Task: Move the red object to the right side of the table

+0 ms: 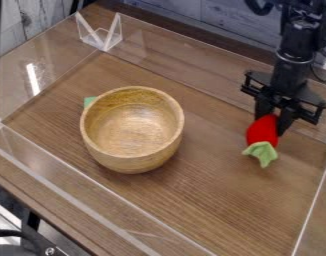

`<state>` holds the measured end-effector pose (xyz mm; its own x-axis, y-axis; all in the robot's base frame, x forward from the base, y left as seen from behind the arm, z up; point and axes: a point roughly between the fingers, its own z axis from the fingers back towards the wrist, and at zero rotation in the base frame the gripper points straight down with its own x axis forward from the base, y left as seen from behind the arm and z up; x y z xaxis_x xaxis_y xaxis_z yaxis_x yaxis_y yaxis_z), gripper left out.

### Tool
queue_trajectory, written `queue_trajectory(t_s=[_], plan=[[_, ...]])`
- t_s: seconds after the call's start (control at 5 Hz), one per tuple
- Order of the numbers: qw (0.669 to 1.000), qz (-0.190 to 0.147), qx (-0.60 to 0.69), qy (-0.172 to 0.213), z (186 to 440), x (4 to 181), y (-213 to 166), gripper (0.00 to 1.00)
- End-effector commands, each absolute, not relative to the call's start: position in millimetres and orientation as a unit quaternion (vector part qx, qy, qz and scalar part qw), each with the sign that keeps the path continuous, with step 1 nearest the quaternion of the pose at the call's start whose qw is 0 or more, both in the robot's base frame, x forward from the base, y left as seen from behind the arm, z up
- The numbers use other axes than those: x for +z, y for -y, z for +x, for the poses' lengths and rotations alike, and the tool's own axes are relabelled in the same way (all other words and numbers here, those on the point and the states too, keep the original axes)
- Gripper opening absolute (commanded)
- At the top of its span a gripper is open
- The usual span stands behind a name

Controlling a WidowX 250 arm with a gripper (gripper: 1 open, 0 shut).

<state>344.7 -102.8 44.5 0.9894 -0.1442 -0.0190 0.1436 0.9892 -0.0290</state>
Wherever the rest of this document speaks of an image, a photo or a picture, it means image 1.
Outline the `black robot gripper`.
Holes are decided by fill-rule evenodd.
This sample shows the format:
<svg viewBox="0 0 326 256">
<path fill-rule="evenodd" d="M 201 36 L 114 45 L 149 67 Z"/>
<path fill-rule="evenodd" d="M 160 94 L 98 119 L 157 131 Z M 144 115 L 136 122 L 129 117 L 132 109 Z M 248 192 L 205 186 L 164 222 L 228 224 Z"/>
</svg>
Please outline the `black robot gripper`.
<svg viewBox="0 0 326 256">
<path fill-rule="evenodd" d="M 326 109 L 326 100 L 309 89 L 305 82 L 296 88 L 283 91 L 272 85 L 272 75 L 247 71 L 240 91 L 255 100 L 255 119 L 280 110 L 276 123 L 277 136 L 281 136 L 293 121 L 300 119 L 316 125 Z"/>
</svg>

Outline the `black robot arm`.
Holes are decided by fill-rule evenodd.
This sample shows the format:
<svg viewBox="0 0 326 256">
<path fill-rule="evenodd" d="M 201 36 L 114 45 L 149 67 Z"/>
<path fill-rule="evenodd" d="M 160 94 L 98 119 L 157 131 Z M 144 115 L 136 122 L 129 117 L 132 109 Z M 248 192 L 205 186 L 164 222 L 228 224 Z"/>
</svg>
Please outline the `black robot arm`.
<svg viewBox="0 0 326 256">
<path fill-rule="evenodd" d="M 276 133 L 281 136 L 293 121 L 316 125 L 326 100 L 308 87 L 307 76 L 317 53 L 326 48 L 326 0 L 244 0 L 257 16 L 280 9 L 280 43 L 272 73 L 247 71 L 240 90 L 255 99 L 255 119 L 280 110 Z"/>
</svg>

